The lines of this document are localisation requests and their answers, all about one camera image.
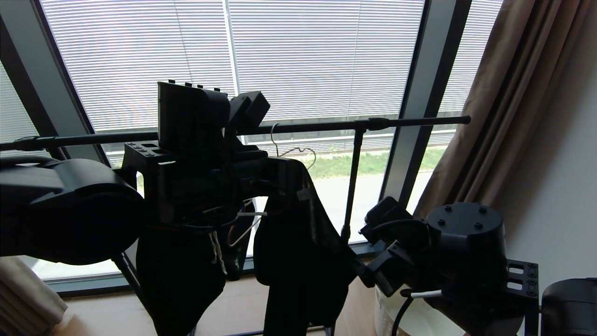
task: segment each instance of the beige curtain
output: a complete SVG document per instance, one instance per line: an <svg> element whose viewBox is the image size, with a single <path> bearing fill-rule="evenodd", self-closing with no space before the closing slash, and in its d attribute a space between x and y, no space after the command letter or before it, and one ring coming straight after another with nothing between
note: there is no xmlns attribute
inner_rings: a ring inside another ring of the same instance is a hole
<svg viewBox="0 0 597 336"><path fill-rule="evenodd" d="M0 258L0 334L49 335L66 304L17 256Z"/></svg>
<svg viewBox="0 0 597 336"><path fill-rule="evenodd" d="M589 0L504 0L464 106L471 116L433 172L415 215L459 201L495 205L524 155Z"/></svg>

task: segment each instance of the white wall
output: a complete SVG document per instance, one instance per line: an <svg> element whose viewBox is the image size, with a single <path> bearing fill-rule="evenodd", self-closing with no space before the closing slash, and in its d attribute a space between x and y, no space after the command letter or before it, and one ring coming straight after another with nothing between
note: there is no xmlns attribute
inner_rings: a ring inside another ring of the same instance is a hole
<svg viewBox="0 0 597 336"><path fill-rule="evenodd" d="M507 256L539 263L541 291L597 277L597 3L499 206Z"/></svg>

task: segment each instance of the green grass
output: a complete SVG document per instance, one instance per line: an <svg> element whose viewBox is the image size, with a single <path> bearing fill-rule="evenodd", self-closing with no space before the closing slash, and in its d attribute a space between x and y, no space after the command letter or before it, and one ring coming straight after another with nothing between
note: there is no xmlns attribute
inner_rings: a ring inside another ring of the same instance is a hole
<svg viewBox="0 0 597 336"><path fill-rule="evenodd" d="M423 156L420 171L430 171L435 168L439 158L444 153L445 148L428 148ZM362 153L359 160L359 175L383 174L386 171L387 159L389 153L381 152L379 154ZM308 167L312 161L312 156L301 157L301 161ZM327 157L318 157L313 167L309 169L312 179L325 179L341 176L350 176L350 165L352 155L336 155Z"/></svg>

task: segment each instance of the black garment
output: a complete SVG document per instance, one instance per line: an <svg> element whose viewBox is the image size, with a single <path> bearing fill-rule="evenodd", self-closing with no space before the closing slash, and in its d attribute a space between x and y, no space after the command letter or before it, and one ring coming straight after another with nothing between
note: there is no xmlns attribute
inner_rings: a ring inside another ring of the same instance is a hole
<svg viewBox="0 0 597 336"><path fill-rule="evenodd" d="M254 211L247 206L247 212ZM252 223L253 217L235 222L231 242ZM207 234L145 229L137 245L137 275L147 311L159 336L187 335L224 289L226 278L238 280L249 236L234 248L227 245L230 227L218 230L226 277Z"/></svg>
<svg viewBox="0 0 597 336"><path fill-rule="evenodd" d="M270 286L265 336L305 335L310 323L333 325L362 266L325 213L307 169L292 161L299 197L270 196L255 235L256 277Z"/></svg>

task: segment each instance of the white bucket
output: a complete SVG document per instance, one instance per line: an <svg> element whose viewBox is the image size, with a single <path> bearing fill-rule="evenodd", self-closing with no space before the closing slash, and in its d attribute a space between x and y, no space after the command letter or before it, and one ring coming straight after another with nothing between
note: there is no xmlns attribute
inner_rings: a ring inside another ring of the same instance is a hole
<svg viewBox="0 0 597 336"><path fill-rule="evenodd" d="M375 331L377 336L390 336L394 319L406 299L400 296L400 290L387 298L377 287L376 298ZM464 331L423 299L415 299L400 321L398 335L463 336Z"/></svg>

